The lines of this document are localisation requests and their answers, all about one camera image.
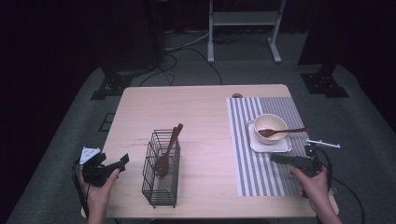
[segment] human hand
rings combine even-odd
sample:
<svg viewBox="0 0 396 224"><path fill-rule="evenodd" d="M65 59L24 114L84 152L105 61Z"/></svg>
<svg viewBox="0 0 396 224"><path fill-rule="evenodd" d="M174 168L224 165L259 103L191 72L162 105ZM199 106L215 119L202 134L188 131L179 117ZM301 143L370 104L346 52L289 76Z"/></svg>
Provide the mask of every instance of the human hand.
<svg viewBox="0 0 396 224"><path fill-rule="evenodd" d="M87 205L90 215L88 223L105 223L106 209L108 201L110 200L110 192L114 182L118 178L120 169L116 169L111 173L106 183L97 188L89 183L85 183L82 175L80 175L80 182L82 184L83 192L87 195Z"/></svg>
<svg viewBox="0 0 396 224"><path fill-rule="evenodd" d="M293 165L288 165L290 171L296 175L302 185L300 187L300 195L303 192L309 197L309 205L318 215L322 223L342 223L335 214L329 199L329 188L327 185L327 169L322 167L322 171L314 176L308 177L300 169Z"/></svg>

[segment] metal utensil holder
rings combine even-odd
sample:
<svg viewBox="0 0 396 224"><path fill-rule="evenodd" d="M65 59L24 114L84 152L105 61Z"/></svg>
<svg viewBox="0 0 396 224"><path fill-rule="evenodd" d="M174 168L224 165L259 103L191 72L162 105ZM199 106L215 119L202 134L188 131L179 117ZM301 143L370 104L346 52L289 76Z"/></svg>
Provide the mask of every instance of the metal utensil holder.
<svg viewBox="0 0 396 224"><path fill-rule="evenodd" d="M142 192L154 208L156 206L173 206L177 204L178 163L180 159L180 144L178 140L172 145L169 153L168 174L159 178L154 167L157 160L166 152L172 130L154 130L151 141L148 142L145 165L143 168Z"/></svg>

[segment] metal shelf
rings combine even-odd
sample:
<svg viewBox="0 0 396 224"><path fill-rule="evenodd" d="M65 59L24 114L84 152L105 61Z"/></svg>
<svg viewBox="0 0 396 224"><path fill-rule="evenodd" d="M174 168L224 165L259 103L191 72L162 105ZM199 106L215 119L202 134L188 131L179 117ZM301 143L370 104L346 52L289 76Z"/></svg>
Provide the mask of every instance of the metal shelf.
<svg viewBox="0 0 396 224"><path fill-rule="evenodd" d="M214 12L213 25L275 25L277 11L268 12Z"/></svg>
<svg viewBox="0 0 396 224"><path fill-rule="evenodd" d="M282 63L275 44L277 32L282 20L283 9L286 0L281 0L278 11L255 11L255 12L214 12L213 0L209 0L209 40L207 41L207 61L215 61L213 46L213 27L230 25L273 25L274 31L267 38L268 45L274 56L275 63Z"/></svg>

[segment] small round object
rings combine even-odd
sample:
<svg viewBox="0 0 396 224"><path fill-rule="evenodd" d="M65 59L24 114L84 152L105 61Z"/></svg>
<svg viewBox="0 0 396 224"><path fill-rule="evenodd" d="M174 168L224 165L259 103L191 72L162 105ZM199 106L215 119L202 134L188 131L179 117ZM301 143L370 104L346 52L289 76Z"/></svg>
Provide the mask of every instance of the small round object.
<svg viewBox="0 0 396 224"><path fill-rule="evenodd" d="M243 98L244 96L241 93L234 93L233 98Z"/></svg>
<svg viewBox="0 0 396 224"><path fill-rule="evenodd" d="M277 115L262 114L254 119L254 133L257 139L265 145L275 145L280 139L286 136L286 133L276 133L269 137L264 137L259 134L259 130L272 129L272 130L287 130L288 125L285 120Z"/></svg>

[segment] wooden table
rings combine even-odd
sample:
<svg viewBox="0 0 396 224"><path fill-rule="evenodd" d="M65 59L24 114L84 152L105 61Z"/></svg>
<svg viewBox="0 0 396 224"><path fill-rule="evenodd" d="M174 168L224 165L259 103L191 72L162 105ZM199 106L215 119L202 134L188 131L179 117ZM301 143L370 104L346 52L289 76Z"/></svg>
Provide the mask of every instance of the wooden table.
<svg viewBox="0 0 396 224"><path fill-rule="evenodd" d="M107 164L125 153L130 161L116 181L108 217L242 218L313 217L300 196L240 197L234 169L226 98L290 97L284 85L138 87L124 91L104 152ZM143 166L153 130L179 123L177 206L153 208L141 192ZM332 205L338 207L332 195Z"/></svg>

